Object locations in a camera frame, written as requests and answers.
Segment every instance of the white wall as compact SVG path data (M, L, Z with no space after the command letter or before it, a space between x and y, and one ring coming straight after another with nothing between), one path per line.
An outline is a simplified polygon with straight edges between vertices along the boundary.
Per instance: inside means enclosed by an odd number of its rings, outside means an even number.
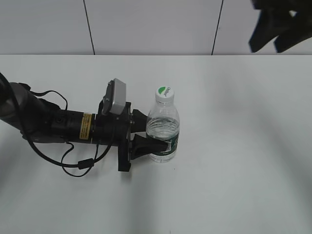
M221 0L87 0L96 54L210 55Z
M259 11L253 9L251 0L224 0L214 55L251 54L248 42L257 24L258 16ZM256 54L276 54L273 41ZM310 55L312 54L312 39L303 41L281 54Z
M210 55L222 0L85 0L97 55ZM83 0L10 0L0 54L93 54ZM224 0L214 55L251 54L251 0ZM256 54L276 54L273 41ZM312 39L283 54L312 54Z
M80 0L1 1L0 32L0 54L93 53Z

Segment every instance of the green logo on cap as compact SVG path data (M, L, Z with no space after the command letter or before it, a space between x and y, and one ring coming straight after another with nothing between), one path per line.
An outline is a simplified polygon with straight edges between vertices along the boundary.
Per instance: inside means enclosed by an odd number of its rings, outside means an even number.
M165 91L165 89L166 89L165 86L164 86L164 87L160 87L160 88L158 89L158 93L161 94L162 92Z

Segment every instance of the white table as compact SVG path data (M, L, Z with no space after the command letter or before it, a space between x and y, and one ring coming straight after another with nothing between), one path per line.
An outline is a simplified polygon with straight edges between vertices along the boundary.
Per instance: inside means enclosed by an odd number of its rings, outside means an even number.
M0 233L312 233L312 57L0 56L10 81L55 89L95 113L107 82L148 113L154 90L175 88L176 157L117 171L117 149L83 178L37 156L0 122ZM63 107L62 100L46 97ZM89 158L75 144L68 162ZM60 160L62 144L39 148Z

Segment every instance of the bottle label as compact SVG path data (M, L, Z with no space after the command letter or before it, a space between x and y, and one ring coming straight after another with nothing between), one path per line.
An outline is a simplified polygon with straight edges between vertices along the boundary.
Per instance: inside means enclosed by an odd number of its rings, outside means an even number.
M168 143L168 148L166 151L160 152L160 153L153 153L153 154L157 156L166 156L166 155L172 154L177 149L178 140L179 140L179 133L175 135L173 138L164 141Z

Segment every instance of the yellow label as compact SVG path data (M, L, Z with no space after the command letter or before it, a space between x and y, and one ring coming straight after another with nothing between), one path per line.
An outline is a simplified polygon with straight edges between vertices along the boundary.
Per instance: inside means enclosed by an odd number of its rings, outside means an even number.
M92 121L92 114L83 113L81 128L80 128L80 136L79 138L82 140L89 139L90 127Z

